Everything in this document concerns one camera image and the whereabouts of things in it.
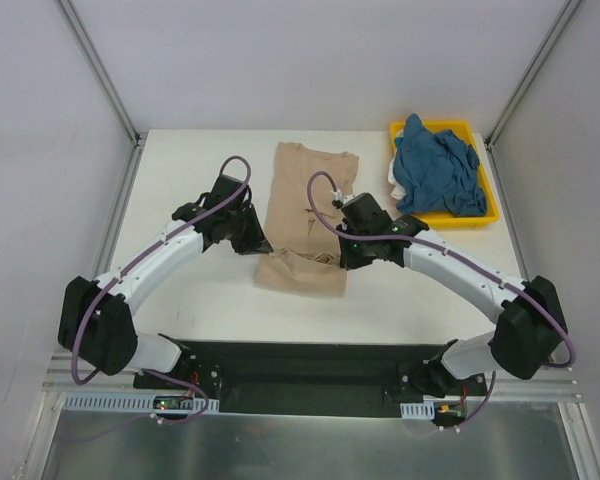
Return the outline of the beige t shirt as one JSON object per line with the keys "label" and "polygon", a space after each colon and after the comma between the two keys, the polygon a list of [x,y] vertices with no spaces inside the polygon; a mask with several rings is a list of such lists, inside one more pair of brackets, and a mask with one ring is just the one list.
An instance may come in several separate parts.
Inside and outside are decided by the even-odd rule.
{"label": "beige t shirt", "polygon": [[353,192],[359,157],[279,143],[264,232],[273,252],[260,258],[255,283],[298,294],[342,296],[347,272],[340,267],[338,237],[314,214],[308,197],[310,177],[328,173],[345,195]]}

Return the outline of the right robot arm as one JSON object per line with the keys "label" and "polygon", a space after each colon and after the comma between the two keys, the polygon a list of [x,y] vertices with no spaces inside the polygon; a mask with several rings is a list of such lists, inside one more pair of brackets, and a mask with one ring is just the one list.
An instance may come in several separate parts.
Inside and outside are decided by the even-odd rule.
{"label": "right robot arm", "polygon": [[451,340],[427,362],[407,372],[410,386],[442,398],[479,373],[503,370],[529,380],[562,342],[567,326],[553,283],[507,276],[448,243],[420,219],[393,219],[375,198],[336,193],[341,266],[354,270],[376,260],[423,274],[468,301],[495,326],[491,333]]}

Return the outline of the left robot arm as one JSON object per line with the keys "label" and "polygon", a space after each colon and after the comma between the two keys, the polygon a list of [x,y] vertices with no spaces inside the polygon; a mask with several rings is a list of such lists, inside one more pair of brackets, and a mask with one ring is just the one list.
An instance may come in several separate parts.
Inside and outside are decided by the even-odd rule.
{"label": "left robot arm", "polygon": [[183,345],[138,332],[134,316],[163,281],[215,244],[227,240],[238,255],[271,252],[251,197],[246,183],[221,174],[197,201],[178,207],[126,266],[93,280],[74,278],[64,293],[59,345],[105,375],[155,370],[168,388],[184,387],[192,367],[183,359]]}

